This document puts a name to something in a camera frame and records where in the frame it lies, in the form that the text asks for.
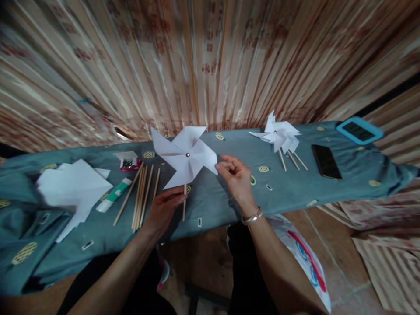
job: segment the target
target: black smartphone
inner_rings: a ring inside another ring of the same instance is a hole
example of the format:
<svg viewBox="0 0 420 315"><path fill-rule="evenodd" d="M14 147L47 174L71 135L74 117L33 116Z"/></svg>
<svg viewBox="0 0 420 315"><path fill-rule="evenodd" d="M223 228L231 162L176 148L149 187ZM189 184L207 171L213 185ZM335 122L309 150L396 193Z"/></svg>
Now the black smartphone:
<svg viewBox="0 0 420 315"><path fill-rule="evenodd" d="M322 176L332 179L343 179L329 147L313 144L312 150Z"/></svg>

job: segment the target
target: black pants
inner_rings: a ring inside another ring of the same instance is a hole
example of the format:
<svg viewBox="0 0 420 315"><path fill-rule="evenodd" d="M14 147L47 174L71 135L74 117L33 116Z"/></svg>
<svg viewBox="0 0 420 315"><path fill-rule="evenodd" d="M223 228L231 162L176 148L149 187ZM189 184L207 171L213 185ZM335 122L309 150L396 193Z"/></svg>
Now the black pants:
<svg viewBox="0 0 420 315"><path fill-rule="evenodd" d="M238 223L229 227L227 234L233 256L234 281L229 314L243 314L244 310L247 314L278 314L259 270L248 228ZM109 254L94 258L74 280L58 314L67 314L117 256ZM156 291L161 275L158 252L153 250L121 314L176 314L172 305Z"/></svg>

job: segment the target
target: small plastic bag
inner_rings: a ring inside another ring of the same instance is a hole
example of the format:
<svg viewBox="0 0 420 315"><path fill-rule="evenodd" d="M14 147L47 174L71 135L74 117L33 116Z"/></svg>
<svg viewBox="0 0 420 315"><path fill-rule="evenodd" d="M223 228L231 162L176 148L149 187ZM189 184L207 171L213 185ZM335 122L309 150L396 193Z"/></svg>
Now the small plastic bag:
<svg viewBox="0 0 420 315"><path fill-rule="evenodd" d="M289 249L315 288L328 312L331 313L331 300L327 291L324 270L315 253L293 224L281 214L267 217L277 237Z"/></svg>

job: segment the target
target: white paper pinwheel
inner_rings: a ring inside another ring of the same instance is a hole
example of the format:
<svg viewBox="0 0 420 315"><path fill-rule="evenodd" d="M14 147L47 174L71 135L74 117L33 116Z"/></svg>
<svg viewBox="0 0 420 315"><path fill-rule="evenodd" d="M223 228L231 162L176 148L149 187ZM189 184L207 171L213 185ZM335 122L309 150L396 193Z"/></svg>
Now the white paper pinwheel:
<svg viewBox="0 0 420 315"><path fill-rule="evenodd" d="M249 133L265 142L274 144L274 152L282 148L284 153L288 150L294 153L299 144L299 140L295 136L301 134L288 122L276 122L274 111L268 115L266 128L263 133Z"/></svg>
<svg viewBox="0 0 420 315"><path fill-rule="evenodd" d="M176 170L164 189L191 183L203 166L217 175L216 153L199 139L206 128L184 127L172 142L151 128L154 150Z"/></svg>

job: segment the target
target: wrist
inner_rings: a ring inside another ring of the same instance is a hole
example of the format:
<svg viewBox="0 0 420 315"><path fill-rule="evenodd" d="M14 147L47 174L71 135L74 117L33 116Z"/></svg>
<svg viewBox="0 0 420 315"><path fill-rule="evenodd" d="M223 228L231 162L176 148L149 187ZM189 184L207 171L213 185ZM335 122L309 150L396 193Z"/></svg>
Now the wrist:
<svg viewBox="0 0 420 315"><path fill-rule="evenodd" d="M239 206L241 208L241 212L244 218L252 217L253 215L256 215L259 211L259 208L254 200L239 203Z"/></svg>
<svg viewBox="0 0 420 315"><path fill-rule="evenodd" d="M148 240L149 244L154 247L160 240L161 234L158 230L151 228L149 225L143 225L142 229L138 233L139 238Z"/></svg>

